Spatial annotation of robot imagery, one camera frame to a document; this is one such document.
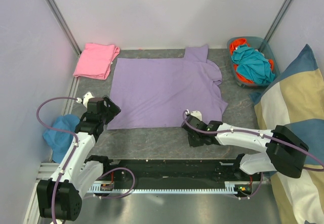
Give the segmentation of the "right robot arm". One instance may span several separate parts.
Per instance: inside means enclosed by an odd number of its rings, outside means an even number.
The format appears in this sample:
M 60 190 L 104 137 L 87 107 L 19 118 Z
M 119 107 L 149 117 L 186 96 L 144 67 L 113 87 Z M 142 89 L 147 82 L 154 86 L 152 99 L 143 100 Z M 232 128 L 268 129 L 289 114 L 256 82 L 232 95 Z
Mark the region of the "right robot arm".
M 189 145 L 237 146 L 255 153 L 239 154 L 232 167 L 233 177 L 244 180 L 258 172 L 277 171 L 291 178 L 302 174 L 308 146 L 290 129 L 277 125 L 273 130 L 256 130 L 232 126 L 220 121 L 202 121 L 199 111 L 184 111 L 182 128 Z

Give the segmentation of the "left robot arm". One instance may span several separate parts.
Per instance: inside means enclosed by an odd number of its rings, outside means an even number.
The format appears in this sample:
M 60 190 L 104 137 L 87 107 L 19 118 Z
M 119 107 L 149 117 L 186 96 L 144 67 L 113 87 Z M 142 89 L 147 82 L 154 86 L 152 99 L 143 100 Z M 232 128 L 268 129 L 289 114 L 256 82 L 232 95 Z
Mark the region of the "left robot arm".
M 74 101 L 85 106 L 81 116 L 66 115 L 57 118 L 50 126 L 36 118 L 46 128 L 44 138 L 52 148 L 53 161 L 59 166 L 47 180 L 36 187 L 38 209 L 42 218 L 52 223 L 75 221 L 79 216 L 83 198 L 97 179 L 106 180 L 111 168 L 105 164 L 107 157 L 86 157 L 94 147 L 104 126 L 110 123 L 121 109 L 108 96 L 95 97 L 91 93 Z

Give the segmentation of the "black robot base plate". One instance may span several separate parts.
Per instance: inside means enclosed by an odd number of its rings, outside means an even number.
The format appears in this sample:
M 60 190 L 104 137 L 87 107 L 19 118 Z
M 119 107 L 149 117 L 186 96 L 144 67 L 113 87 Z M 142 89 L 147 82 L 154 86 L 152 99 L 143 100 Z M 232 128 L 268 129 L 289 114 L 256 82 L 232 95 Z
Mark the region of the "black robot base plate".
M 259 173 L 252 176 L 234 167 L 234 159 L 180 160 L 107 160 L 104 172 L 124 167 L 135 176 L 135 190 L 220 189 L 226 182 L 255 184 Z

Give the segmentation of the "purple t shirt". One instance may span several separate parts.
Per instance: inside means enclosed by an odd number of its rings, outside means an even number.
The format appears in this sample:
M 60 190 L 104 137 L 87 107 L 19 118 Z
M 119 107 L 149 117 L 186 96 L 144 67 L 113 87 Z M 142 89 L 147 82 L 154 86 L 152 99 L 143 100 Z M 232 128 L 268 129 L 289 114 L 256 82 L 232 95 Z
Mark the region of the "purple t shirt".
M 207 45 L 187 47 L 183 58 L 119 58 L 113 73 L 111 100 L 121 112 L 108 130 L 180 127 L 183 111 L 200 111 L 204 122 L 221 121 L 220 68 L 208 60 Z

